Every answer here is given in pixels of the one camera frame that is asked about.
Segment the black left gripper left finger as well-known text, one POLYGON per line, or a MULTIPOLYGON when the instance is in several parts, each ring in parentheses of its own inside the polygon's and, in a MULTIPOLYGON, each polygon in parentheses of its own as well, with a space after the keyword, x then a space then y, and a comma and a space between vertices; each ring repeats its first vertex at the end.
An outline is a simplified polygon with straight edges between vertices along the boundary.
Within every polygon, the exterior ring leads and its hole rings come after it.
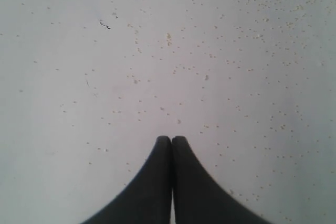
POLYGON ((144 165, 114 200, 84 223, 170 223, 172 147, 159 136, 144 165))

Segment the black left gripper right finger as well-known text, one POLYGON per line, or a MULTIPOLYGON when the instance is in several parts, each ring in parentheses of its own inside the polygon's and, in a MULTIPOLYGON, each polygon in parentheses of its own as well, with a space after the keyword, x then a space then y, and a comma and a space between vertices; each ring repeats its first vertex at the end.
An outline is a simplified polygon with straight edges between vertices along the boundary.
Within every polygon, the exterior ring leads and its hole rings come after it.
POLYGON ((268 223, 213 180, 195 156, 186 137, 172 139, 172 162, 176 223, 268 223))

